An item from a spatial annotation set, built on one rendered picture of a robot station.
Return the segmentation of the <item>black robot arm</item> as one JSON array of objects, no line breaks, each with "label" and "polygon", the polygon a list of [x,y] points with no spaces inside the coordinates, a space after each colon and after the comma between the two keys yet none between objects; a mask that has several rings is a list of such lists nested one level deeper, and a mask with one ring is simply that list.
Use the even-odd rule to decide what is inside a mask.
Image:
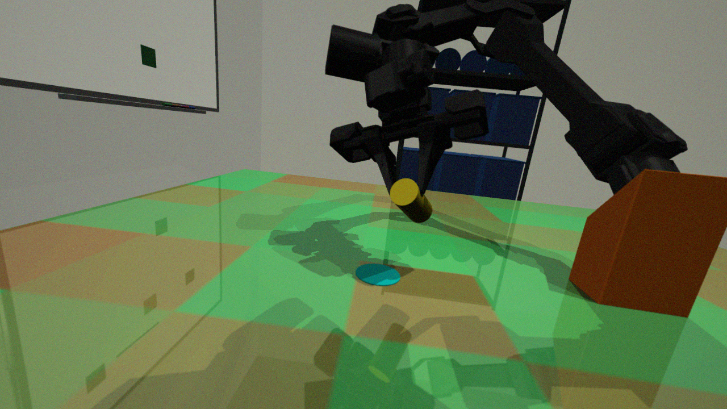
[{"label": "black robot arm", "polygon": [[[474,36],[482,16],[505,11],[486,44]],[[516,63],[570,122],[565,140],[613,196],[643,170],[681,173],[671,160],[685,140],[651,113],[602,100],[544,43],[533,8],[514,0],[476,2],[419,12],[409,3],[376,16],[372,34],[332,25],[325,74],[365,82],[367,107],[386,115],[419,103],[432,109],[435,46],[470,41],[480,55]]]}]

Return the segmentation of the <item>cyan circle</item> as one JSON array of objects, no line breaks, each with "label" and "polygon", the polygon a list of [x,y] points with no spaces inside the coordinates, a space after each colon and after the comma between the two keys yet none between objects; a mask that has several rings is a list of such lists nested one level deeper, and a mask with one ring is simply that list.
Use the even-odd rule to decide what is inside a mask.
[{"label": "cyan circle", "polygon": [[400,274],[395,269],[382,264],[359,266],[356,275],[362,281],[378,286],[393,285],[400,280]]}]

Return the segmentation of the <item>yellow tall cylinder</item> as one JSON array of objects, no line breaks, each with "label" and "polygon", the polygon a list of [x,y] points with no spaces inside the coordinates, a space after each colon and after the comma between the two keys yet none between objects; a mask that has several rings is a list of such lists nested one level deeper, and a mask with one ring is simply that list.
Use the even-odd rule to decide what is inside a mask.
[{"label": "yellow tall cylinder", "polygon": [[420,193],[418,185],[412,179],[403,178],[394,183],[390,198],[415,223],[425,222],[433,213],[428,198]]}]

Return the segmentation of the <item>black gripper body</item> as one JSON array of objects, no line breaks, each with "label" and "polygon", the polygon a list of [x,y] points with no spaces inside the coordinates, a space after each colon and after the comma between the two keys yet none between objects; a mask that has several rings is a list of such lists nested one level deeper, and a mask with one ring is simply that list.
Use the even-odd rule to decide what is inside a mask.
[{"label": "black gripper body", "polygon": [[391,124],[386,125],[378,111],[382,126],[362,127],[359,122],[334,128],[330,135],[330,147],[348,162],[370,160],[370,156],[360,147],[359,139],[379,135],[389,147],[390,143],[417,137],[416,125],[442,119],[445,121],[449,136],[454,128],[454,136],[460,140],[484,136],[488,131],[486,108],[482,91],[466,91],[445,99],[446,110],[443,113],[428,114],[425,106],[419,103],[410,105],[391,114]]}]

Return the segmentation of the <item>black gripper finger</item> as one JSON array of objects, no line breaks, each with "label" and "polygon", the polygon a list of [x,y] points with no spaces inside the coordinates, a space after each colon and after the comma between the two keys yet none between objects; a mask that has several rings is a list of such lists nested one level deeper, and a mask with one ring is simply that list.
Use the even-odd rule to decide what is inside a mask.
[{"label": "black gripper finger", "polygon": [[367,155],[377,162],[390,196],[392,185],[396,183],[396,156],[379,135],[360,138],[358,142]]},{"label": "black gripper finger", "polygon": [[438,164],[444,150],[452,147],[445,121],[442,119],[416,125],[420,151],[418,164],[418,185],[425,194],[434,167]]}]

